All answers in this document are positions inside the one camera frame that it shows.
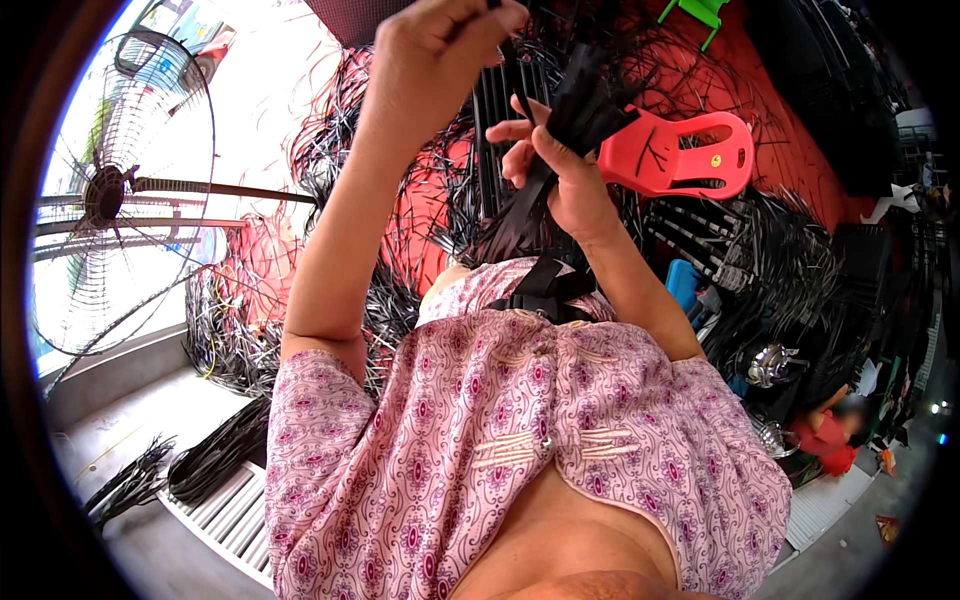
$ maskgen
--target stainless steel kettle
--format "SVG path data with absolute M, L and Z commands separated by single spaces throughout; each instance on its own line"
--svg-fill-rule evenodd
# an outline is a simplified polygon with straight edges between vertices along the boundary
M 798 352 L 780 342 L 754 342 L 737 353 L 737 372 L 747 383 L 759 388 L 790 383 L 796 381 L 810 366 L 810 361 L 794 358 Z

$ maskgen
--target green plastic chair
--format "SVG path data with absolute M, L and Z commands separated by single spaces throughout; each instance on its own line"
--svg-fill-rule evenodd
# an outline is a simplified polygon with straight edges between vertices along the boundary
M 657 19 L 657 22 L 662 23 L 663 19 L 666 18 L 666 14 L 673 10 L 673 7 L 677 6 L 677 4 L 680 4 L 680 8 L 689 12 L 697 19 L 700 19 L 707 27 L 713 28 L 713 31 L 710 32 L 710 37 L 708 37 L 704 45 L 700 47 L 701 52 L 706 52 L 707 46 L 710 45 L 713 37 L 717 35 L 717 31 L 720 30 L 720 25 L 723 23 L 720 17 L 717 16 L 720 12 L 720 7 L 728 2 L 730 2 L 730 0 L 670 0 L 670 4 L 663 9 L 663 13 L 660 15 L 660 18 Z

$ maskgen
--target plastic chair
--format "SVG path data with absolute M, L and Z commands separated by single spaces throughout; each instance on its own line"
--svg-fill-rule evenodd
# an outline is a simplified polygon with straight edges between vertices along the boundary
M 747 124 L 729 112 L 711 112 L 685 121 L 667 121 L 639 110 L 637 120 L 607 138 L 597 164 L 606 183 L 620 183 L 648 196 L 692 196 L 726 200 L 750 182 L 754 138 Z M 722 141 L 681 149 L 681 137 L 718 133 Z M 705 135 L 702 142 L 710 142 Z M 704 180 L 720 180 L 705 187 Z
M 717 35 L 717 32 L 720 30 L 720 25 L 723 24 L 723 21 L 720 20 L 720 17 L 717 16 L 720 13 L 720 7 L 730 2 L 730 0 L 670 0 L 670 4 L 666 5 L 666 8 L 663 9 L 663 12 L 660 14 L 660 18 L 657 19 L 658 23 L 662 23 L 663 19 L 666 18 L 666 14 L 673 10 L 673 7 L 677 4 L 680 4 L 680 8 L 689 12 L 695 18 L 699 19 L 702 23 L 713 29 L 710 32 L 710 37 L 707 38 L 707 41 L 704 42 L 704 45 L 700 47 L 701 52 L 707 51 L 707 46 L 710 45 L 710 42 L 713 40 L 713 37 Z

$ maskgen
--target fan motor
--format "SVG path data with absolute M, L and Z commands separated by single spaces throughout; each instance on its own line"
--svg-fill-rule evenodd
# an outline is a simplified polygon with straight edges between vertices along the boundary
M 124 175 L 120 169 L 108 165 L 97 170 L 84 192 L 86 217 L 93 221 L 116 219 L 123 204 Z

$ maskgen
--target yellow wire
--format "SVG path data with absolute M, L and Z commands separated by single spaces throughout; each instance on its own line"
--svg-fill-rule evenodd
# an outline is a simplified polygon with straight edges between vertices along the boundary
M 213 355 L 213 361 L 210 363 L 210 370 L 206 372 L 204 378 L 201 381 L 206 381 L 210 374 L 213 372 L 213 368 L 217 366 L 217 349 L 213 346 L 213 337 L 210 337 L 210 354 Z
M 107 448 L 106 450 L 104 450 L 104 451 L 100 454 L 100 456 L 98 456 L 97 458 L 95 458 L 95 459 L 93 459 L 92 461 L 90 461 L 89 463 L 87 463 L 87 464 L 86 464 L 86 467 L 81 468 L 79 471 L 77 471 L 77 474 L 73 476 L 74 482 L 76 482 L 78 479 L 80 479 L 80 476 L 83 475 L 83 474 L 86 472 L 87 469 L 89 469 L 89 468 L 92 467 L 94 464 L 96 464 L 97 461 L 99 461 L 99 460 L 102 459 L 103 457 L 107 456 L 107 455 L 110 453 L 111 450 L 113 450 L 113 449 L 114 449 L 115 447 L 117 447 L 118 445 L 122 444 L 128 437 L 130 437 L 131 435 L 133 435 L 134 433 L 136 433 L 137 431 L 139 431 L 140 429 L 142 429 L 142 428 L 143 428 L 143 425 L 146 425 L 147 423 L 149 423 L 149 422 L 152 421 L 152 420 L 153 420 L 153 419 L 144 421 L 144 423 L 141 424 L 139 427 L 137 427 L 136 429 L 134 429 L 133 431 L 131 431 L 130 433 L 128 433 L 127 435 L 125 435 L 123 438 L 121 438 L 119 442 L 117 442 L 116 444 L 114 444 L 114 445 L 112 445 L 111 447 Z

